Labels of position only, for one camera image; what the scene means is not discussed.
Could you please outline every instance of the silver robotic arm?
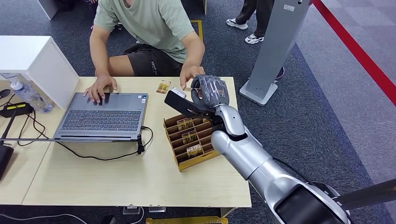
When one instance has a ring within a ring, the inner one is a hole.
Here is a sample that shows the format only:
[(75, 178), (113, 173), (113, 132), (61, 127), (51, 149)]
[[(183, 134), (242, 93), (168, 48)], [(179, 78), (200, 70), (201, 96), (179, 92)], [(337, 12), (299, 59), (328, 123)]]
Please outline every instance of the silver robotic arm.
[(198, 75), (191, 87), (193, 102), (172, 89), (165, 103), (186, 117), (207, 118), (213, 124), (211, 142), (249, 181), (267, 203), (277, 224), (348, 224), (346, 212), (319, 189), (290, 175), (265, 151), (243, 125), (238, 111), (228, 106), (226, 84), (218, 77)]
[(347, 224), (344, 210), (325, 192), (299, 181), (280, 167), (243, 125), (236, 109), (215, 107), (223, 121), (212, 145), (249, 181), (281, 224)]

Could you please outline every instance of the green t-shirt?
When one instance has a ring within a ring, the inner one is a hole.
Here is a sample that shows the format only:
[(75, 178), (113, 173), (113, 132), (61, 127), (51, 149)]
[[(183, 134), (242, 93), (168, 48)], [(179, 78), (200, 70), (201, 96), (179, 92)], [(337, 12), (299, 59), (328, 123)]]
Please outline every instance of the green t-shirt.
[(187, 51), (181, 40), (194, 31), (180, 0), (99, 0), (94, 24), (113, 30), (117, 22), (138, 41), (160, 49), (180, 63)]

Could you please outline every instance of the wooden desk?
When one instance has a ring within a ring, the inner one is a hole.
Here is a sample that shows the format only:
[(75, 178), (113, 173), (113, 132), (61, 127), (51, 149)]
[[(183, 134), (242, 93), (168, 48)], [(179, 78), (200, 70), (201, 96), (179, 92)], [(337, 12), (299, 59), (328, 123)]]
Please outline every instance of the wooden desk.
[[(9, 88), (8, 81), (0, 81), (0, 90)], [(0, 105), (4, 104), (12, 96), (0, 100)], [(21, 100), (15, 96), (13, 97), (13, 103), (21, 102)], [(60, 114), (62, 110), (55, 107), (53, 113)], [(47, 127), (45, 134), (52, 136), (57, 127), (57, 123), (51, 119), (46, 118), (45, 114), (37, 113), (37, 120)], [(18, 138), (19, 133), (23, 127), (23, 123), (26, 120), (26, 115), (21, 115), (15, 118), (11, 129), (8, 133), (8, 138)], [(0, 133), (2, 134), (6, 129), (10, 119), (0, 118)], [(36, 138), (39, 133), (33, 128), (33, 120), (29, 119), (22, 132), (22, 138)], [(7, 170), (0, 181), (0, 203), (1, 204), (21, 204), (29, 187), (33, 181), (33, 178), (38, 170), (40, 163), (50, 145), (49, 142), (34, 142), (28, 146), (18, 146), (14, 141), (6, 141), (14, 148), (13, 156), (7, 166)]]
[[(236, 107), (232, 77), (224, 78), (230, 92), (230, 105)], [(82, 77), (77, 91), (84, 91), (94, 77)], [(223, 156), (179, 172), (165, 136), (163, 119), (178, 115), (156, 93), (161, 80), (179, 87), (178, 77), (120, 77), (120, 92), (148, 93), (143, 124), (153, 129), (154, 139), (142, 155), (114, 161), (78, 158), (62, 146), (51, 143), (35, 175), (24, 205), (94, 206), (177, 206), (251, 207), (248, 183)], [(52, 128), (62, 114), (51, 112)], [(150, 131), (143, 130), (143, 143)], [(80, 155), (111, 158), (137, 150), (136, 143), (67, 143)]]

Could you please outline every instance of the wooden card holder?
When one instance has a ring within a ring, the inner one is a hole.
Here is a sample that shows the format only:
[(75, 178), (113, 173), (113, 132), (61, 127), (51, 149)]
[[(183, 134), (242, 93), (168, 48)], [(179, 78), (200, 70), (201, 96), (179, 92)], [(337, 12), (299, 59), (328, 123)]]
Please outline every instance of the wooden card holder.
[[(177, 121), (186, 118), (183, 115), (178, 115), (169, 119), (164, 119), (163, 126), (165, 127), (165, 133), (169, 140), (172, 148), (173, 156), (179, 171), (182, 171), (188, 167), (192, 167), (206, 160), (212, 159), (219, 155), (214, 150), (211, 144), (212, 135), (212, 124), (209, 121), (204, 122), (203, 119), (193, 119), (193, 127), (179, 131), (177, 127)], [(190, 142), (188, 144), (183, 143), (182, 134), (196, 131), (198, 140)], [(204, 153), (194, 158), (188, 158), (187, 148), (197, 145), (202, 145)]]

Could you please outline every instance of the gray laptop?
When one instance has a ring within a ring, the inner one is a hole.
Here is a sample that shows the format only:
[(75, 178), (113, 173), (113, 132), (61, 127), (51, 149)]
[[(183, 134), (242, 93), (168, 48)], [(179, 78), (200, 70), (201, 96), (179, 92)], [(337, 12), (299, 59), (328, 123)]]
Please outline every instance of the gray laptop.
[(106, 93), (99, 104), (77, 92), (54, 138), (65, 141), (134, 141), (140, 133), (148, 95)]

